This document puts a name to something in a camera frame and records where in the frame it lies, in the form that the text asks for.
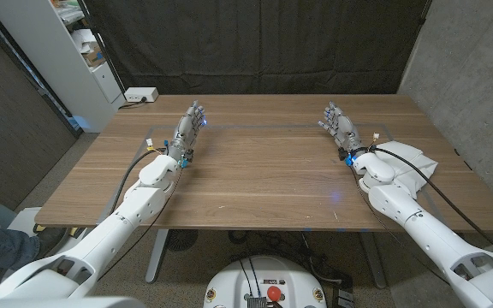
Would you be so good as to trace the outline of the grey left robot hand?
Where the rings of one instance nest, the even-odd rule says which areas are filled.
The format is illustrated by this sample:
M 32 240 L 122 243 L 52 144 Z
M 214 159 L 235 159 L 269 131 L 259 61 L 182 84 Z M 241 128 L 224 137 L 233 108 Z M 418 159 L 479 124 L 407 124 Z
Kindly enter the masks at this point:
M 180 167 L 184 167 L 193 159 L 193 148 L 200 129 L 207 124 L 205 108 L 194 100 L 179 120 L 173 139 L 169 142 L 169 157 L 175 159 Z

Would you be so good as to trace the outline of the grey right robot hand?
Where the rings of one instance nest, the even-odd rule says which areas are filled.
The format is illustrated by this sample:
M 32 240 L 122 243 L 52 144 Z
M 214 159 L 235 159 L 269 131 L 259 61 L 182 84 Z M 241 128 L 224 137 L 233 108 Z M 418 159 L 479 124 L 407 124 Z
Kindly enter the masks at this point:
M 334 139 L 338 156 L 347 166 L 352 166 L 357 157 L 367 152 L 357 127 L 332 101 L 324 108 L 324 120 L 318 125 Z

